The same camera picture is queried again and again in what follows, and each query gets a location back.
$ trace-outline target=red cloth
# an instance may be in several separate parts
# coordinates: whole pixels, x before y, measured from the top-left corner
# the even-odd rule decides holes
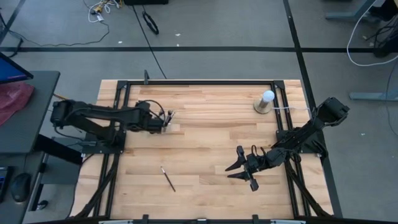
[[[0,126],[25,107],[34,87],[25,82],[0,84]]]

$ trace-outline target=computer monitor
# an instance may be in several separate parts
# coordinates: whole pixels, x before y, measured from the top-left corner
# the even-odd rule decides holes
[[[27,70],[0,53],[0,84],[33,78]]]

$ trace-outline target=wooden tabletop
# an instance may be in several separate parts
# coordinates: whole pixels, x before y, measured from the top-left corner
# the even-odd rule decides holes
[[[98,105],[113,105],[116,84],[117,80],[102,81]],[[300,80],[285,80],[285,85],[289,106],[307,107]],[[137,100],[151,99],[176,114],[164,134],[127,132],[111,218],[141,219],[143,214],[149,214],[150,219],[251,219],[253,214],[259,218],[292,218],[283,165],[256,173],[256,192],[251,191],[248,182],[226,177],[241,170],[224,171],[236,161],[236,146],[242,145],[247,155],[253,144],[269,148],[276,142],[275,112],[261,115],[252,107],[264,90],[267,86],[132,86],[129,106]],[[151,105],[151,109],[159,110],[156,105]],[[292,109],[291,115],[294,126],[302,126],[309,119],[306,110]],[[72,215],[96,190],[102,157],[93,156],[81,168]],[[332,213],[319,158],[303,154],[302,169],[309,191]],[[297,188],[296,194],[303,214]]]

